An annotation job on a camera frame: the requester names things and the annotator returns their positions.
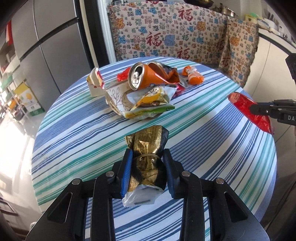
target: refrigerator door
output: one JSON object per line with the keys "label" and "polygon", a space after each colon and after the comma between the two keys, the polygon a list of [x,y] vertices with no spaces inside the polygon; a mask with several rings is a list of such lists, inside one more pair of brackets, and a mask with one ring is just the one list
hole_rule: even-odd
{"label": "refrigerator door", "polygon": [[63,23],[77,17],[74,0],[34,0],[34,16],[39,39]]}
{"label": "refrigerator door", "polygon": [[41,48],[61,93],[91,71],[78,23],[47,39],[41,44]]}
{"label": "refrigerator door", "polygon": [[33,0],[28,0],[11,20],[13,44],[21,58],[39,39],[35,31]]}
{"label": "refrigerator door", "polygon": [[54,79],[46,65],[40,46],[29,53],[20,63],[27,82],[41,106],[48,111],[60,96]]}

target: snack bag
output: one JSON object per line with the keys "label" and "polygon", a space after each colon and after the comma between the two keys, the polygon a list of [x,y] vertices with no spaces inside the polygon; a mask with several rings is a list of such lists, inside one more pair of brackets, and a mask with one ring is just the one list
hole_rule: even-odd
{"label": "snack bag", "polygon": [[161,157],[168,133],[163,126],[150,126],[125,137],[133,150],[133,162],[124,206],[153,204],[163,193],[167,177]]}
{"label": "snack bag", "polygon": [[250,106],[256,104],[255,101],[238,92],[229,94],[228,99],[245,117],[258,126],[262,131],[273,134],[268,116],[254,115],[250,112]]}
{"label": "snack bag", "polygon": [[176,85],[155,86],[137,101],[130,111],[124,111],[122,115],[128,119],[143,120],[173,110],[175,107],[169,102],[176,89]]}
{"label": "snack bag", "polygon": [[126,70],[124,70],[122,73],[117,74],[117,81],[123,81],[128,79],[128,73],[130,71],[131,67],[128,67]]}

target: striped tablecloth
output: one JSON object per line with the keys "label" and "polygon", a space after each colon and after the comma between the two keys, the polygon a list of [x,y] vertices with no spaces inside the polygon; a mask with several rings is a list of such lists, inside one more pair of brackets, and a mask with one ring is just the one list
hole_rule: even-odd
{"label": "striped tablecloth", "polygon": [[[276,175],[274,140],[248,121],[227,99],[233,91],[247,94],[223,74],[186,60],[137,58],[100,68],[111,81],[128,66],[151,60],[178,67],[194,65],[205,76],[171,101],[175,109],[153,120],[129,120],[115,114],[105,98],[90,96],[86,76],[65,91],[41,123],[33,150],[32,178],[42,211],[74,178],[89,180],[110,170],[126,149],[125,135],[151,125],[169,130],[174,160],[200,178],[224,178],[260,220],[270,202]],[[173,200],[166,188],[153,205],[123,207],[113,201],[118,240],[178,240],[182,200]],[[206,240],[209,240],[207,202]],[[89,200],[86,238],[90,235]]]}

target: orange candy wrapper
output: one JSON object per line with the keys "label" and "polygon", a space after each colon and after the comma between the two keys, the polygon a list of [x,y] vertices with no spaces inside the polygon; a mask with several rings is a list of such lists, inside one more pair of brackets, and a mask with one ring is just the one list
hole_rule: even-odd
{"label": "orange candy wrapper", "polygon": [[200,85],[204,81],[204,77],[193,66],[186,66],[182,75],[188,76],[188,82],[191,85]]}

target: red plastic bag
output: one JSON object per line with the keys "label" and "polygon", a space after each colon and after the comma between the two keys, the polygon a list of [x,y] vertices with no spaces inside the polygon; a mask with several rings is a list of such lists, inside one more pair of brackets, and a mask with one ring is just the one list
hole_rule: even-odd
{"label": "red plastic bag", "polygon": [[128,67],[125,71],[117,75],[117,81],[123,81],[128,79],[128,73],[130,71],[131,67]]}
{"label": "red plastic bag", "polygon": [[273,134],[272,126],[268,116],[253,115],[250,112],[250,106],[253,104],[257,104],[255,101],[238,92],[233,92],[229,94],[228,99],[241,113],[243,113],[245,117],[247,117],[256,126],[258,126],[259,129]]}

